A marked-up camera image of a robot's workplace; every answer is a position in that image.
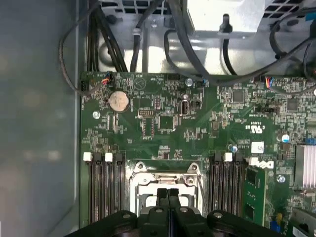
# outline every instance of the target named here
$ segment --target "green circuit board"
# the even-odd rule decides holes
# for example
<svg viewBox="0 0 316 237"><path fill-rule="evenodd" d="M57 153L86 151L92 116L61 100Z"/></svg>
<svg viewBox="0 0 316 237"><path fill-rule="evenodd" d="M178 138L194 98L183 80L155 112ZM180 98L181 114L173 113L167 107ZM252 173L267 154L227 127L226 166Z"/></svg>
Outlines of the green circuit board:
<svg viewBox="0 0 316 237"><path fill-rule="evenodd" d="M272 78L273 86L288 92L311 86L303 78ZM303 194L303 188L295 183L296 146L316 136L315 95L276 94L267 89L264 77L225 87L208 82L187 86L185 80L176 74L82 74L82 90L101 81L104 85L91 97L81 99L81 226L100 218L95 216L126 208L126 173L139 160L164 171L198 162L209 206L218 207L211 204L213 197L208 198L213 192L208 183L213 173L209 170L217 164L214 157L225 160L225 153L238 154L244 165L238 205L240 216L246 220L266 227L278 220L285 232L291 208L316 211L315 195ZM288 135L290 142L282 142L283 135ZM91 153L94 160L111 153L123 160L123 165L91 165L83 161L84 153ZM260 165L248 165L250 158ZM102 176L107 169L115 170L117 179L112 184ZM100 194L102 182L107 183L107 189ZM232 190L224 190L223 195L229 192ZM92 196L105 204L95 205Z"/></svg>

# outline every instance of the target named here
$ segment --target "blue connector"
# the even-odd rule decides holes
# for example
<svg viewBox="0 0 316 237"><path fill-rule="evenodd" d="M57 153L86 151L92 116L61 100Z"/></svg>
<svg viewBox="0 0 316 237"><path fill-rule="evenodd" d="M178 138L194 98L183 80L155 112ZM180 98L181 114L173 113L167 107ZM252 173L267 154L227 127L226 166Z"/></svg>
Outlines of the blue connector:
<svg viewBox="0 0 316 237"><path fill-rule="evenodd" d="M279 226L276 221L271 221L270 222L270 230L280 233L281 226Z"/></svg>
<svg viewBox="0 0 316 237"><path fill-rule="evenodd" d="M306 143L306 145L312 145L312 146L316 145L316 139L315 138L305 138L304 142Z"/></svg>

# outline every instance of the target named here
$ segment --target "motherboard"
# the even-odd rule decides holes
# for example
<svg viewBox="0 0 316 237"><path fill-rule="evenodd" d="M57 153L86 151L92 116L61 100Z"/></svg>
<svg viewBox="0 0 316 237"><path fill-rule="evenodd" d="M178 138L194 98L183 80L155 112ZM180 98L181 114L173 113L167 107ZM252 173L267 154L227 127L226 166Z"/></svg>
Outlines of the motherboard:
<svg viewBox="0 0 316 237"><path fill-rule="evenodd" d="M214 76L219 80L233 76ZM304 78L212 86L177 74L86 72L80 225L155 206L159 189L202 215L224 210L283 234L316 212L316 96Z"/></svg>

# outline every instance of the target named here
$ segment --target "heatsink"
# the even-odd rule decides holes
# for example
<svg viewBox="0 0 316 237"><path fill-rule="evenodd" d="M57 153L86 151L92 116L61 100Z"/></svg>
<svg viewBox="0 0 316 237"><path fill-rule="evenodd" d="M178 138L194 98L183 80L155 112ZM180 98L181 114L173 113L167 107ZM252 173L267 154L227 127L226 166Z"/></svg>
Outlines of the heatsink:
<svg viewBox="0 0 316 237"><path fill-rule="evenodd" d="M297 146L295 185L316 188L316 146Z"/></svg>

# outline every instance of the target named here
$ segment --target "black cable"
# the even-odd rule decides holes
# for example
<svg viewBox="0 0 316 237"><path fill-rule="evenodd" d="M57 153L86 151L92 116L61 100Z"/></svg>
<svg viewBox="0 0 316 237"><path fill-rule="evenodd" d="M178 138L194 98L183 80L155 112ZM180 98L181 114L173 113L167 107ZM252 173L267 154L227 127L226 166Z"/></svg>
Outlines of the black cable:
<svg viewBox="0 0 316 237"><path fill-rule="evenodd" d="M86 70L90 72L92 70L92 16L89 18L89 26L88 26L88 37L87 37L87 68Z"/></svg>
<svg viewBox="0 0 316 237"><path fill-rule="evenodd" d="M212 77L208 71L205 69L203 64L200 62L199 58L195 54L192 45L190 43L190 40L188 38L188 35L185 30L184 26L184 19L182 17L182 12L179 6L178 0L169 0L169 8L173 17L173 21L175 24L176 32L179 38L179 41L189 59L189 61L192 63L195 70L200 73L203 78L209 81L210 84L218 85L218 82L214 77Z"/></svg>
<svg viewBox="0 0 316 237"><path fill-rule="evenodd" d="M173 68L173 70L178 73L178 74L181 74L185 77L188 77L188 78L191 78L193 80L196 80L196 81L203 81L203 78L199 78L197 76L194 76L194 75L191 75L190 73L184 71L183 69L179 68L177 65L175 65L175 63L172 61L172 59L170 58L170 55L169 55L169 40L168 40L168 35L170 33L175 33L176 31L175 30L167 30L165 33L164 33L164 36L163 36L163 46L164 46L164 53L166 55L166 60L168 62L168 64Z"/></svg>
<svg viewBox="0 0 316 237"><path fill-rule="evenodd" d="M96 17L96 21L97 21L97 24L98 24L98 28L100 29L100 32L101 32L101 34L102 34L102 36L104 38L105 44L106 44L106 46L108 48L108 52L109 52L109 55L110 55L110 57L112 59L112 63L114 65L114 67L115 67L115 70L117 72L122 72L122 68L120 67L121 65L120 65L119 60L117 58L117 55L115 54L115 51L114 51L114 49L112 47L110 39L109 39L109 37L107 35L107 31L104 28L104 25L101 23L101 20L100 20L99 17Z"/></svg>
<svg viewBox="0 0 316 237"><path fill-rule="evenodd" d="M130 67L129 67L129 71L131 73L136 71L139 49L140 49L140 36L134 36L133 56L132 56L132 60L130 62Z"/></svg>
<svg viewBox="0 0 316 237"><path fill-rule="evenodd" d="M84 16L82 16L81 18L79 18L79 20L74 23L69 30L66 31L66 33L60 38L59 40L59 46L58 46L58 59L59 59L59 63L60 63L60 67L61 67L61 71L62 74L64 76L65 81L67 82L67 84L70 86L70 88L72 90L74 90L75 92L78 93L78 95L80 96L90 96L91 94L93 94L96 90L98 90L101 86L102 83L97 84L93 89L89 90L89 91L81 91L78 88L76 88L74 86L74 84L72 83L72 81L69 78L67 69L66 69L66 65L64 62L64 53L63 53L63 49L64 49L64 43L66 38L68 37L68 35L71 33L71 31L73 31L82 21L84 21L86 18L88 18L88 16L99 6L99 2L96 2L87 12Z"/></svg>
<svg viewBox="0 0 316 237"><path fill-rule="evenodd" d="M305 73L307 79L313 79L307 72L307 58L308 58L308 54L309 54L309 51L311 48L311 44L312 43L309 43L307 45L307 47L305 49L304 57L303 57L303 68L304 68L304 73ZM230 62L229 57L228 57L228 54L227 54L226 60L227 61L225 61L225 63L228 63L232 67L231 62ZM286 91L281 90L277 87L270 87L269 88L269 90L271 90L275 93L281 94L281 95L302 95L304 93L314 91L315 89L316 89L316 83L313 86L311 86L310 88L307 88L307 89L302 90L302 91L296 91L296 92L286 92Z"/></svg>
<svg viewBox="0 0 316 237"><path fill-rule="evenodd" d="M303 49L307 44L311 42L311 38L308 38L304 40L302 43L300 43L298 46L296 46L294 49L292 49L290 52L288 52L284 57L280 58L277 61L274 61L273 63L270 63L269 65L258 69L254 72L248 73L243 76L238 76L235 79L232 80L216 80L214 76L211 76L203 64L200 62L199 58L195 54L194 50L192 49L190 40L188 38L188 35L186 34L185 27L184 27L184 20L182 17L181 9L179 6L179 3L177 0L169 0L169 7L171 10L171 14L175 23L176 32L179 37L180 43L183 46L183 49L189 59L189 61L192 63L193 67L197 70L199 74L203 76L206 80L209 81L212 85L219 85L219 86L227 86L232 85L235 83L241 83L248 81L256 76L262 75L269 71L270 69L279 66L286 60L288 60L290 57L292 57L296 52Z"/></svg>
<svg viewBox="0 0 316 237"><path fill-rule="evenodd" d="M150 6L146 9L144 14L139 19L136 25L136 28L141 28L145 20L151 14L153 14L153 12L157 9L157 7L159 7L162 4L163 1L164 0L153 0ZM140 36L134 36L133 56L130 62L130 69L129 69L131 73L136 71L139 49L140 49Z"/></svg>
<svg viewBox="0 0 316 237"><path fill-rule="evenodd" d="M301 10L298 10L297 12L293 12L285 17L283 17L281 20L277 21L274 26L272 27L271 29L271 32L270 32L270 36L269 36L269 41L270 41L270 45L271 45L271 48L272 50L274 51L274 53L276 53L276 56L277 57L283 57L284 55L286 55L287 53L284 52L279 44L277 43L277 40L276 40L276 32L278 30L278 28L280 27L280 24L289 19L289 18L293 18L293 17L297 17L297 16L301 16L301 15L305 15L307 13L313 13L316 11L316 7L311 7L311 8L303 8Z"/></svg>
<svg viewBox="0 0 316 237"><path fill-rule="evenodd" d="M92 45L91 45L91 60L92 60L92 66L93 70L95 72L99 71L99 58L98 58L98 48L99 48L99 37L98 37L98 26L97 22L95 19L94 13L92 13L92 19L91 19L91 24L92 24Z"/></svg>
<svg viewBox="0 0 316 237"><path fill-rule="evenodd" d="M121 67L121 70L118 72L127 72L127 67L126 67L122 52L120 50L119 44L118 44L117 40L115 39L115 36L110 28L108 20L106 19L106 16L104 15L104 12L102 11L101 7L98 7L96 9L95 14L96 14L96 18L99 20L99 24L102 25L102 28L104 29L104 33L106 33L106 35L109 39L109 42L111 43L112 48L115 51L115 55L117 57L117 62L119 63L119 65Z"/></svg>
<svg viewBox="0 0 316 237"><path fill-rule="evenodd" d="M315 79L312 78L307 71L307 59L308 59L308 54L309 54L310 49L311 49L311 45L312 45L312 42L309 43L305 49L305 53L304 53L304 57L303 57L303 69L304 69L305 78L307 80L315 81ZM314 85L312 85L310 88L307 88L307 89L301 90L301 91L296 91L296 92L286 92L286 91L280 90L276 87L272 87L272 88L270 87L270 90L275 92L275 93L282 94L282 95L302 95L302 94L305 94L307 92L312 92L312 91L316 90L316 83Z"/></svg>
<svg viewBox="0 0 316 237"><path fill-rule="evenodd" d="M232 64L229 60L229 56L228 56L228 45L229 45L229 39L224 39L223 40L223 58L224 58L224 62L225 65L228 69L228 71L232 74L232 75L237 75L237 73L235 72L235 70L232 67Z"/></svg>

